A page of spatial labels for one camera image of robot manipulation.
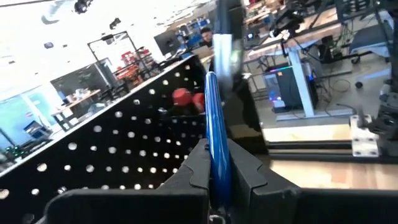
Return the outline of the black computer tower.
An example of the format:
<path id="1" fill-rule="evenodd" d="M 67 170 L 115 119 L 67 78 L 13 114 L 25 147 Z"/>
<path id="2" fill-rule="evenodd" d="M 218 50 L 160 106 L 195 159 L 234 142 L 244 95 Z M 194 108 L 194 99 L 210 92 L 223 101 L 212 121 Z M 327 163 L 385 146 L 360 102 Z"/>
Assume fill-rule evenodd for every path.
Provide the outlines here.
<path id="1" fill-rule="evenodd" d="M 274 113 L 303 109 L 299 88 L 291 65 L 282 63 L 269 67 L 263 77 Z"/>

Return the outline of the black computer monitor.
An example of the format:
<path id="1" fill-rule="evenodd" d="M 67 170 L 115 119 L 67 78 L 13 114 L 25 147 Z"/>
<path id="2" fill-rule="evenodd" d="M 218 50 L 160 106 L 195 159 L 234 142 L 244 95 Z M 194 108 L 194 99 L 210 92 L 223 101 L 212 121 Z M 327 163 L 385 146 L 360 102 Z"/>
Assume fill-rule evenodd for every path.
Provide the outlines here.
<path id="1" fill-rule="evenodd" d="M 173 30 L 165 31 L 154 37 L 162 55 L 174 54 L 180 48 L 180 41 Z"/>

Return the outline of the white desk leg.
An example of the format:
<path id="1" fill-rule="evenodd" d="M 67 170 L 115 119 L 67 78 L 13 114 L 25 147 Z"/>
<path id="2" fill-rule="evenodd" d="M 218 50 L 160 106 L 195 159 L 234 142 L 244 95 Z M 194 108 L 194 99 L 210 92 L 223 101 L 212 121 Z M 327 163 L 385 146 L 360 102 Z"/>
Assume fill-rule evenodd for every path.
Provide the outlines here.
<path id="1" fill-rule="evenodd" d="M 351 116 L 353 114 L 353 110 L 348 109 L 337 109 L 330 111 L 321 111 L 314 110 L 312 104 L 312 98 L 310 96 L 308 84 L 305 78 L 305 74 L 303 72 L 299 50 L 288 48 L 287 49 L 289 55 L 289 61 L 292 66 L 292 70 L 294 72 L 294 77 L 298 85 L 298 92 L 300 94 L 300 98 L 303 105 L 303 113 L 295 114 L 293 111 L 288 114 L 282 114 L 276 116 L 276 121 L 288 121 L 295 119 L 312 119 L 312 118 L 326 118 L 330 116 Z"/>

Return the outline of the beige wooden desk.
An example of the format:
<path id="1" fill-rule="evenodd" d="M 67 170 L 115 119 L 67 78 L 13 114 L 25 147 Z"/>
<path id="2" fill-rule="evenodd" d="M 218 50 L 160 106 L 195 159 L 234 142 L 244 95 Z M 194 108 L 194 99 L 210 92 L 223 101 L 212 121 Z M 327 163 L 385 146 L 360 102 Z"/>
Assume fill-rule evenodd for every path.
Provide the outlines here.
<path id="1" fill-rule="evenodd" d="M 263 129 L 262 133 L 268 141 L 348 140 L 351 138 L 347 124 L 269 128 Z"/>

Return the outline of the black torpedo level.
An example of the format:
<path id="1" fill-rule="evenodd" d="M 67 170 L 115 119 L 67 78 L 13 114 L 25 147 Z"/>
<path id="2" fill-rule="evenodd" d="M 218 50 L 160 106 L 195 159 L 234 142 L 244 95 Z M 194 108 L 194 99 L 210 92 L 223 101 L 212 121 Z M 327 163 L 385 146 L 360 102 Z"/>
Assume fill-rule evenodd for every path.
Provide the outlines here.
<path id="1" fill-rule="evenodd" d="M 227 97 L 242 77 L 244 41 L 235 39 L 233 34 L 215 34 L 213 46 L 215 73 Z"/>

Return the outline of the wooden lab table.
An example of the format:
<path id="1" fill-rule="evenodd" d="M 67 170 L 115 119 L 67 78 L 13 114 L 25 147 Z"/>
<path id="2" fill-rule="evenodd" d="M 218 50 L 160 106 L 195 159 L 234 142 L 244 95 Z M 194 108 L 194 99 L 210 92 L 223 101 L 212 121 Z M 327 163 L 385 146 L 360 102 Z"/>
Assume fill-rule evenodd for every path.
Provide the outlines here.
<path id="1" fill-rule="evenodd" d="M 68 95 L 66 103 L 57 106 L 50 115 L 63 131 L 68 131 L 89 117 L 88 109 L 98 101 L 99 93 L 99 89 L 80 89 L 79 93 Z"/>

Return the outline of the person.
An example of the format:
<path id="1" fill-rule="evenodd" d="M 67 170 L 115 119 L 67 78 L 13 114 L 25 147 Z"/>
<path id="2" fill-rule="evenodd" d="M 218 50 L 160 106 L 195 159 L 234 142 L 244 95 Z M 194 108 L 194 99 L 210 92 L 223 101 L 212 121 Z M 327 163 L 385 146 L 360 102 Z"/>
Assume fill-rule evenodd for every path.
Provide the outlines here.
<path id="1" fill-rule="evenodd" d="M 207 46 L 207 47 L 212 47 L 213 46 L 213 32 L 209 27 L 204 27 L 200 31 L 202 41 L 200 42 L 200 47 L 202 46 Z"/>

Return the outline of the blue T-handle hex key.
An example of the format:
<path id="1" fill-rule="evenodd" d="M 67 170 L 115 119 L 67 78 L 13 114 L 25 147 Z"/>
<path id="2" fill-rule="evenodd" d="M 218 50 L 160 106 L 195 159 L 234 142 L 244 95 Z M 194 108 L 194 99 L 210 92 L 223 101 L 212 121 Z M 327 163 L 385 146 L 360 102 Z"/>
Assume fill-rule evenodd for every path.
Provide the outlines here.
<path id="1" fill-rule="evenodd" d="M 206 138 L 211 154 L 211 203 L 229 209 L 231 204 L 231 161 L 217 76 L 205 76 Z"/>

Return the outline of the black screwdriver red cap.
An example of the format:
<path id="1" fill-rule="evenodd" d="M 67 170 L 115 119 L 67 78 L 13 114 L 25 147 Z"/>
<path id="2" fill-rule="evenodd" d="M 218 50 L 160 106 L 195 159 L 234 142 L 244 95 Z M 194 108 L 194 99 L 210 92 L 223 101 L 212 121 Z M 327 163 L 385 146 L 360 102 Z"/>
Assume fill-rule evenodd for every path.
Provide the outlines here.
<path id="1" fill-rule="evenodd" d="M 186 106 L 192 102 L 192 94 L 186 88 L 174 90 L 172 98 L 175 105 Z"/>

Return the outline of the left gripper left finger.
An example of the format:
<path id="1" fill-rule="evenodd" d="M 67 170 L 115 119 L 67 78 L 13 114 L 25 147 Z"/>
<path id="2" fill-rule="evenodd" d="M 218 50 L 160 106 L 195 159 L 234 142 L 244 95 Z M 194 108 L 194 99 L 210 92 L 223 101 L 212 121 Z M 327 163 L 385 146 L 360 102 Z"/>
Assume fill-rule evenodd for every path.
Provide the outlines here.
<path id="1" fill-rule="evenodd" d="M 199 140 L 154 190 L 78 189 L 52 199 L 36 224 L 207 224 L 210 153 Z"/>

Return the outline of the black metal pegboard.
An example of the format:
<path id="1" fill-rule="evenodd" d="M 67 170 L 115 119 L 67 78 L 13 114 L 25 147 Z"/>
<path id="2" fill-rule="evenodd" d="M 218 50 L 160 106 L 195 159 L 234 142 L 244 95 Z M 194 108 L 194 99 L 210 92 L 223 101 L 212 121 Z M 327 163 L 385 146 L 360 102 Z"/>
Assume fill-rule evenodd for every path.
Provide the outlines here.
<path id="1" fill-rule="evenodd" d="M 69 190 L 154 189 L 205 137 L 205 117 L 184 115 L 172 94 L 200 92 L 204 68 L 191 56 L 0 174 L 0 224 L 34 224 Z"/>

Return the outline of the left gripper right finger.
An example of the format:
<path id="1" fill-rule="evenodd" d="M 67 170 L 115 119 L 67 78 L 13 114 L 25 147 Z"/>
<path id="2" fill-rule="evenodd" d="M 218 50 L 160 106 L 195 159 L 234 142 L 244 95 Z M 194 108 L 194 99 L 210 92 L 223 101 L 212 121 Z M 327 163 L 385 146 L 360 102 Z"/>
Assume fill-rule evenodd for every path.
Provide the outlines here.
<path id="1" fill-rule="evenodd" d="M 398 190 L 300 188 L 232 140 L 232 224 L 398 224 Z"/>

